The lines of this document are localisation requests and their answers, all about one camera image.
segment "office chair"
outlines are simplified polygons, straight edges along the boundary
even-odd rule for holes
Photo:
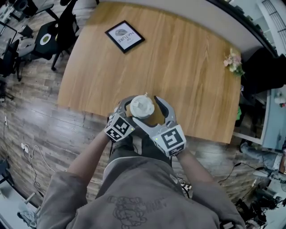
[[[68,49],[76,42],[76,32],[79,27],[76,23],[76,16],[72,14],[72,10],[77,0],[71,0],[63,11],[58,20],[42,25],[35,41],[35,49],[32,52],[33,59],[45,58],[50,60],[55,54],[55,58],[51,69],[56,70],[55,63],[59,55],[65,51],[70,55]],[[50,40],[41,45],[41,39],[46,34],[50,34]]]
[[[51,10],[54,4],[44,5],[41,8],[38,8],[32,0],[9,0],[16,11],[22,12],[25,17],[32,17],[38,13],[46,11],[54,19],[58,20],[57,15]]]
[[[21,81],[21,78],[19,77],[19,65],[17,64],[18,45],[19,45],[19,40],[14,41],[12,44],[11,44],[11,38],[8,40],[3,59],[0,58],[0,75],[2,75],[3,77],[7,77],[10,74],[14,74],[16,69],[17,78],[19,81]]]

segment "wooden table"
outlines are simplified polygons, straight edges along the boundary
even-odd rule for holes
[[[146,41],[126,54],[105,34],[126,20]],[[168,101],[189,136],[229,143],[240,78],[223,65],[231,45],[177,15],[135,4],[102,2],[73,48],[58,104],[107,116],[130,95]]]

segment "green object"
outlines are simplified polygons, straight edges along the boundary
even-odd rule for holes
[[[239,120],[240,119],[240,116],[241,116],[241,109],[240,109],[240,106],[238,106],[238,111],[237,111],[237,117],[236,117],[236,120]]]
[[[49,37],[45,36],[44,39],[43,39],[43,42],[46,42],[48,39],[49,39]]]

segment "pink flower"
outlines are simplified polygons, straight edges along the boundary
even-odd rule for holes
[[[241,62],[241,57],[239,55],[236,55],[234,57],[234,61],[240,63]]]
[[[225,67],[227,67],[227,66],[228,66],[228,61],[225,60],[225,61],[223,62],[223,64],[224,64]]]

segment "wooden floor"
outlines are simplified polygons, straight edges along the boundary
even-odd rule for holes
[[[59,5],[58,0],[35,3],[37,6],[44,3],[54,3],[55,6],[52,10],[58,16],[64,10],[64,7]],[[77,2],[74,13],[80,28],[84,26],[95,7],[95,0]],[[33,18],[24,19],[20,24],[12,19],[9,25],[19,29],[23,24],[28,24],[34,30],[35,39],[41,25],[52,20],[53,18],[44,12]],[[12,36],[13,32],[6,28],[0,37],[0,52],[4,51],[7,40]],[[33,42],[33,39],[25,39],[20,42],[20,47],[25,47]],[[1,79],[7,82],[7,92],[15,98],[14,101],[7,100],[2,104],[3,106],[0,106],[0,129],[4,128],[4,117],[7,116],[8,119],[8,127],[4,129],[5,142],[3,135],[1,135],[0,156],[9,156],[8,161],[15,186],[24,196],[29,196],[36,190],[31,180],[30,166],[21,149],[21,143],[28,144],[31,150],[34,145],[38,145],[47,163],[54,170],[66,170],[97,133],[104,128],[106,123],[105,117],[57,106],[59,88],[68,57],[65,54],[63,58],[58,59],[55,66],[56,72],[50,69],[53,59],[49,61],[39,59],[21,67],[20,72],[23,77],[21,82],[17,81],[16,75]],[[261,166],[257,161],[238,151],[240,142],[238,138],[233,137],[231,144],[228,145],[192,137],[187,137],[187,141],[190,152],[198,158],[216,180],[226,178],[233,165],[240,161],[254,167]],[[135,143],[140,147],[138,138],[135,138]],[[109,149],[110,144],[104,150],[92,182],[88,186],[88,201],[96,197],[101,186],[102,173],[108,161]],[[37,182],[41,185],[39,189],[45,193],[54,172],[45,165],[38,149],[35,149],[32,163],[37,172]],[[185,178],[179,163],[175,159],[173,167],[178,176]],[[255,179],[252,173],[251,168],[241,165],[236,167],[230,178],[222,183],[233,201],[249,191]],[[37,193],[34,203],[39,205],[41,202],[42,198]]]

